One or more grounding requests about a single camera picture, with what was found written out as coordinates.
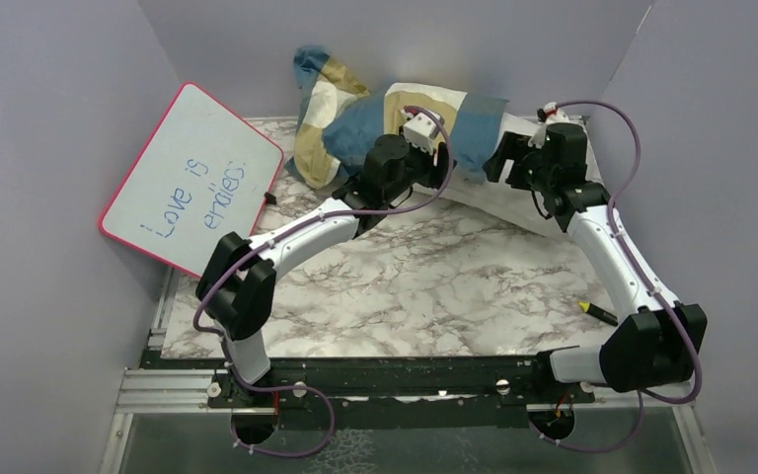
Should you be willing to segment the white pillow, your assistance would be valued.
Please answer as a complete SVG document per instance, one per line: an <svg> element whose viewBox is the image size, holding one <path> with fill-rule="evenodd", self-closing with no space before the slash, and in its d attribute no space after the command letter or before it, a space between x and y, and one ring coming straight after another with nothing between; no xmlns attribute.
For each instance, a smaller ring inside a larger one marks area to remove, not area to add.
<svg viewBox="0 0 758 474"><path fill-rule="evenodd" d="M504 113L498 138L502 138L506 132L532 135L539 126L535 118ZM586 153L586 180L603 183L590 139ZM473 179L471 174L457 168L455 170L449 186L440 195L441 198L476 208L535 234L557 240L568 239L553 218L545 220L538 214L530 192L512 189L504 183Z"/></svg>

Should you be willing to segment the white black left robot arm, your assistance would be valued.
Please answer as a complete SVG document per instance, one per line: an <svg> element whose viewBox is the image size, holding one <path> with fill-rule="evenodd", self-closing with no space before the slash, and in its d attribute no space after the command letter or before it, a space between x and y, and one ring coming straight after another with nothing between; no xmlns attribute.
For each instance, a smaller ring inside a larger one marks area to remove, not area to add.
<svg viewBox="0 0 758 474"><path fill-rule="evenodd" d="M275 287L296 267L338 244L356 239L388 216L405 213L397 199L415 185L441 194L455 160L449 143L417 146L402 134L384 134L366 155L360 173L308 214L268 233L242 238L231 232L214 248L199 278L193 316L213 322L208 333L220 339L233 391L247 405L269 396L271 369L262 328L273 306Z"/></svg>

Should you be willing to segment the blue beige checked pillowcase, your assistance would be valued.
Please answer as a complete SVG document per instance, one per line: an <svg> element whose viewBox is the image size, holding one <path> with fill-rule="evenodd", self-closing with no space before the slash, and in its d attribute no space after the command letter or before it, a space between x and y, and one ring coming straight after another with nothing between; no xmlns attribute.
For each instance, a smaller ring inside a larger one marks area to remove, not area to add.
<svg viewBox="0 0 758 474"><path fill-rule="evenodd" d="M443 119L456 175L484 178L483 166L500 143L506 99L411 82L370 91L316 45L299 47L292 65L301 104L287 167L309 187L320 189L359 173L376 138L403 125L406 106Z"/></svg>

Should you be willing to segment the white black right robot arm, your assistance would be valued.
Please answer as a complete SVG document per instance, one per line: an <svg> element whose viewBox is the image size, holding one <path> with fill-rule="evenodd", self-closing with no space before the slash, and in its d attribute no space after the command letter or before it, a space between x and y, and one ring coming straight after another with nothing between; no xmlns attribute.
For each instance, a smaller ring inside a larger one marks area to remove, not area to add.
<svg viewBox="0 0 758 474"><path fill-rule="evenodd" d="M553 402L572 383L617 392L686 382L697 376L707 316L683 303L626 235L611 196L587 179L588 138L575 123L554 123L542 138L507 132L484 170L489 181L528 191L539 214L556 221L599 275L619 318L600 346L536 355L532 393Z"/></svg>

